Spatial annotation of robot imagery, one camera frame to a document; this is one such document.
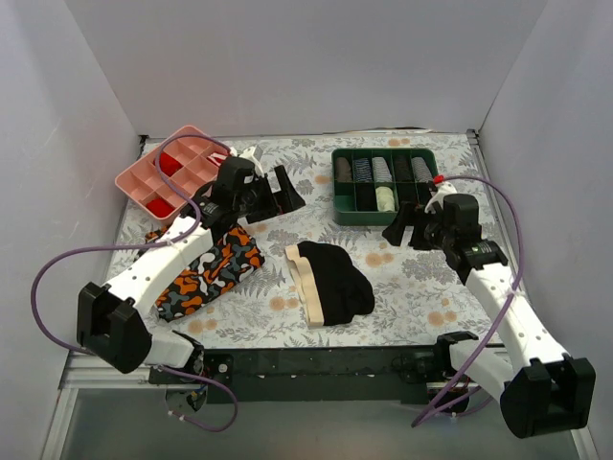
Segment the black underwear beige waistband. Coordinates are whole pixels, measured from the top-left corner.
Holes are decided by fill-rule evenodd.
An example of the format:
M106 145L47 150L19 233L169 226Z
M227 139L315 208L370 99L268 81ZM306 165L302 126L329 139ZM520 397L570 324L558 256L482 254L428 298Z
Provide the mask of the black underwear beige waistband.
M374 311L373 287L342 247L301 241L284 252L310 328L349 324Z

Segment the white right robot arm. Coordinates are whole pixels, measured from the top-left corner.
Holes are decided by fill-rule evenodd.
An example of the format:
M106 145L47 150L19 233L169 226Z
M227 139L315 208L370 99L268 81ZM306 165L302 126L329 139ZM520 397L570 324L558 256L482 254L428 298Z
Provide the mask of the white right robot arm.
M508 356L488 349L474 333L442 335L433 357L443 380L468 377L499 403L503 419L518 438L587 425L596 381L588 359L572 357L547 331L525 294L515 285L503 250L482 236L477 199L439 193L425 206L401 204L383 236L398 245L407 226L410 246L440 250L447 265L478 300Z

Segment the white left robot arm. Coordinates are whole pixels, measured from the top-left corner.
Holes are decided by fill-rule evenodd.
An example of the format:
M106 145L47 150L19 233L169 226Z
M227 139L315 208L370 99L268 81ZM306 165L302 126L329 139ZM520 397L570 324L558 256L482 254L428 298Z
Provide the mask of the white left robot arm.
M128 374L143 364L165 365L182 382L204 370L201 345L169 323L217 299L262 267L264 257L238 225L272 219L305 206L286 170L274 170L272 191L255 164L230 157L214 181L194 196L171 226L126 270L79 293L78 343Z

